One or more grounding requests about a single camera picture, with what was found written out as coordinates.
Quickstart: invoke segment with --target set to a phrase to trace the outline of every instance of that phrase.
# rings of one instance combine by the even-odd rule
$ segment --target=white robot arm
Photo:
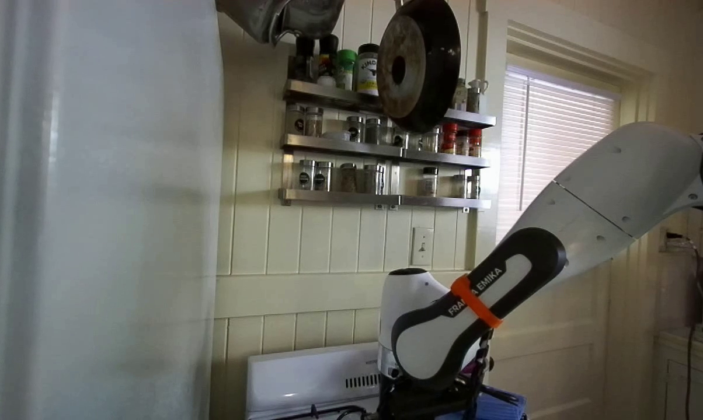
[[[391,272],[379,332],[382,418],[470,403],[463,366],[500,318],[546,282],[611,258],[682,208],[703,208],[703,136],[633,124],[570,163],[452,289],[426,271]]]

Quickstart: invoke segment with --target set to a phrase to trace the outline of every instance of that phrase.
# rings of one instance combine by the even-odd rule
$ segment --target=black pan
[[[384,112],[401,128],[442,124],[460,76],[460,30],[446,0],[411,0],[387,23],[379,52]]]

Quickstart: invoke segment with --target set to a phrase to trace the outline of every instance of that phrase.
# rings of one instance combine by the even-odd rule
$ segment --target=metal shelf
[[[312,136],[286,136],[284,150],[314,150],[328,154],[357,154],[357,157],[382,157],[382,158],[401,158],[399,146],[387,144],[368,144],[368,143],[347,143],[334,138],[312,138]]]
[[[338,192],[308,192],[308,189],[281,189],[284,203],[347,203],[347,205],[426,205],[426,208],[458,208],[476,210],[488,208],[481,198],[449,198],[449,195],[377,195],[377,193],[338,193]]]
[[[284,203],[348,203],[348,205],[377,205],[377,208],[399,205],[399,195],[308,192],[308,189],[281,189],[281,201]]]
[[[363,96],[355,90],[330,89],[330,87],[320,87],[320,83],[312,83],[312,82],[302,82],[302,79],[287,79],[286,97],[291,103],[312,100],[312,103],[341,107],[341,110],[382,112],[382,103],[377,96]]]
[[[287,79],[286,97],[291,103],[312,100],[312,103],[323,103],[323,104],[341,107],[341,110],[382,112],[382,103],[377,96],[363,96],[355,90],[320,87],[320,83],[312,83],[312,82],[302,82],[302,79]],[[481,125],[481,128],[495,125],[495,117],[463,112],[463,110],[446,110],[445,118],[458,122],[465,125]]]
[[[476,115],[476,112],[463,112],[463,110],[446,110],[445,118],[458,122],[458,124],[465,124],[465,125],[481,125],[481,128],[495,125],[495,117]]]
[[[334,138],[312,138],[312,136],[286,136],[286,152],[312,150],[324,154],[355,154],[355,157],[379,157],[394,161],[413,161],[413,163],[434,163],[434,166],[460,166],[460,167],[486,167],[486,158],[479,157],[460,157],[460,154],[433,154],[419,150],[401,150],[387,144],[368,144],[368,143],[347,143]]]

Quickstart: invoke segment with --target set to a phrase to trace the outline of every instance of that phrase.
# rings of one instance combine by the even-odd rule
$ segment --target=white refrigerator
[[[213,0],[0,0],[0,420],[208,416]]]

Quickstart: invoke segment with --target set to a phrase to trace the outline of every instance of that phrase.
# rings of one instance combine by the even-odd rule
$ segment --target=window
[[[507,70],[497,238],[570,161],[615,128],[616,107],[601,89]]]

